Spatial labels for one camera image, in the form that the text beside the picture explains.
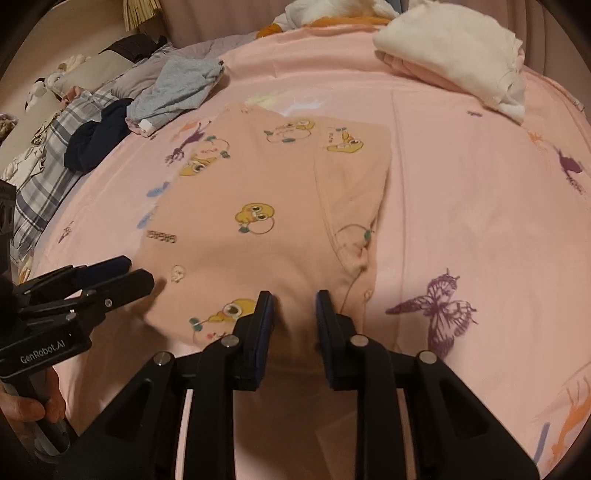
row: white pillow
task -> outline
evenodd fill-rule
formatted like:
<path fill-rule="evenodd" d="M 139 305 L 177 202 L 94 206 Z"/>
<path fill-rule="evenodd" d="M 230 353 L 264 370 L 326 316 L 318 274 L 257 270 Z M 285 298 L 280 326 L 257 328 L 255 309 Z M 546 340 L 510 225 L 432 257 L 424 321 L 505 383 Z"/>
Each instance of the white pillow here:
<path fill-rule="evenodd" d="M 461 5 L 415 0 L 374 35 L 378 50 L 458 85 L 519 124 L 525 116 L 522 41 L 492 17 Z"/>
<path fill-rule="evenodd" d="M 112 50 L 106 50 L 86 60 L 72 71 L 59 76 L 52 82 L 51 89 L 60 97 L 63 97 L 73 86 L 94 92 L 133 66 L 132 61 Z"/>

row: navy blue cloth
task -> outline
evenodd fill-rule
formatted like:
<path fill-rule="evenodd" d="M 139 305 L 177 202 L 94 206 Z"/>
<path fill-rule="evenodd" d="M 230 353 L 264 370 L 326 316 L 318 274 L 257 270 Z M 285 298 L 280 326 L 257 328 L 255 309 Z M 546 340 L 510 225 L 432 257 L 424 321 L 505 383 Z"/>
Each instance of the navy blue cloth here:
<path fill-rule="evenodd" d="M 64 155 L 64 166 L 71 171 L 88 173 L 129 135 L 125 123 L 131 98 L 116 100 L 100 113 L 100 122 L 82 124 L 72 134 Z"/>

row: crumpled fabric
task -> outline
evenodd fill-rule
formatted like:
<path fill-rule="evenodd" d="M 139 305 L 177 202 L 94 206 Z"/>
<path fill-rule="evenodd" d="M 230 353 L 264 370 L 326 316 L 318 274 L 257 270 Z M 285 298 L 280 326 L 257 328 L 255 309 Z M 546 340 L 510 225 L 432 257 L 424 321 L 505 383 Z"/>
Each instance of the crumpled fabric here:
<path fill-rule="evenodd" d="M 522 124 L 523 42 L 494 18 L 461 5 L 415 0 L 412 6 L 374 35 L 375 47 L 394 58 L 386 56 L 386 63 L 426 83 L 458 91 L 449 88 L 451 82 Z"/>
<path fill-rule="evenodd" d="M 8 134 L 14 130 L 17 123 L 18 120 L 16 117 L 7 113 L 0 113 L 0 145 L 2 145 Z"/>
<path fill-rule="evenodd" d="M 154 85 L 127 107 L 129 129 L 149 137 L 181 113 L 199 108 L 223 72 L 219 59 L 193 60 L 173 55 Z"/>
<path fill-rule="evenodd" d="M 43 171 L 47 131 L 59 113 L 61 112 L 52 115 L 39 127 L 31 139 L 31 146 L 6 166 L 0 175 L 1 180 L 7 181 L 20 190 L 29 178 Z"/>
<path fill-rule="evenodd" d="M 100 122 L 91 120 L 78 127 L 66 148 L 66 168 L 86 174 L 99 166 L 129 135 L 125 114 L 132 101 L 131 98 L 116 100 L 101 112 Z"/>

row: cartoon duck print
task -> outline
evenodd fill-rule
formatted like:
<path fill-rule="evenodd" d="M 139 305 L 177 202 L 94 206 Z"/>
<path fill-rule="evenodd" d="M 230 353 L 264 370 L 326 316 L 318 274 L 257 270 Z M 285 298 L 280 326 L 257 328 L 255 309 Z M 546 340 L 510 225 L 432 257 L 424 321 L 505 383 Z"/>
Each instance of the cartoon duck print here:
<path fill-rule="evenodd" d="M 230 158 L 229 149 L 230 144 L 227 141 L 215 135 L 209 135 L 205 140 L 201 140 L 195 145 L 191 151 L 191 158 L 185 168 L 181 170 L 180 175 L 196 175 L 216 160 Z"/>
<path fill-rule="evenodd" d="M 329 145 L 326 150 L 329 152 L 355 153 L 363 147 L 363 142 L 358 138 L 352 137 L 346 127 L 335 128 L 335 132 L 340 132 L 342 141 L 336 145 Z M 335 142 L 334 132 L 329 132 L 329 144 Z"/>
<path fill-rule="evenodd" d="M 292 143 L 309 137 L 315 123 L 312 120 L 302 119 L 297 122 L 288 122 L 276 127 L 272 132 L 265 130 L 267 141 L 270 143 Z"/>
<path fill-rule="evenodd" d="M 567 388 L 566 393 L 569 396 L 570 401 L 570 410 L 569 414 L 564 421 L 564 425 L 560 430 L 560 434 L 558 434 L 558 440 L 555 444 L 552 445 L 552 457 L 548 461 L 548 469 L 554 468 L 560 459 L 564 456 L 568 445 L 567 445 L 567 435 L 572 432 L 577 426 L 581 425 L 584 421 L 587 420 L 589 414 L 591 413 L 591 385 L 589 385 L 589 380 L 586 377 L 583 377 L 583 381 L 587 386 L 587 395 L 585 398 L 581 399 L 581 385 L 580 382 L 577 382 L 577 397 L 576 399 L 573 398 L 572 393 Z"/>
<path fill-rule="evenodd" d="M 255 311 L 256 302 L 251 299 L 236 299 L 224 305 L 224 307 L 214 315 L 211 315 L 207 320 L 200 321 L 198 318 L 191 318 L 189 323 L 193 328 L 193 342 L 195 341 L 195 334 L 203 330 L 204 323 L 223 324 L 225 332 L 223 335 L 219 333 L 208 334 L 208 339 L 217 339 L 221 336 L 229 335 L 234 328 L 234 323 L 246 315 L 250 315 Z"/>
<path fill-rule="evenodd" d="M 275 226 L 275 209 L 266 203 L 247 203 L 238 212 L 235 219 L 240 223 L 240 233 L 254 233 L 263 235 Z"/>
<path fill-rule="evenodd" d="M 430 319 L 427 337 L 429 350 L 444 359 L 452 351 L 455 338 L 462 336 L 472 323 L 472 313 L 476 312 L 469 302 L 464 300 L 451 301 L 457 290 L 460 277 L 452 277 L 447 273 L 434 278 L 427 286 L 427 294 L 407 300 L 386 310 L 388 315 L 400 315 L 423 311 Z"/>

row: folded white towel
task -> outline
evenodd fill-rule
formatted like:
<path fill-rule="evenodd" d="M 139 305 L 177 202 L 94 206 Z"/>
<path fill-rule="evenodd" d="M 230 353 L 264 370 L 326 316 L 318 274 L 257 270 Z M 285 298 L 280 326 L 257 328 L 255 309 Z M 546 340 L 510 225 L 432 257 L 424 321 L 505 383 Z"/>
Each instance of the folded white towel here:
<path fill-rule="evenodd" d="M 415 0 L 374 35 L 378 50 L 419 65 L 519 124 L 525 116 L 522 41 L 461 5 Z"/>

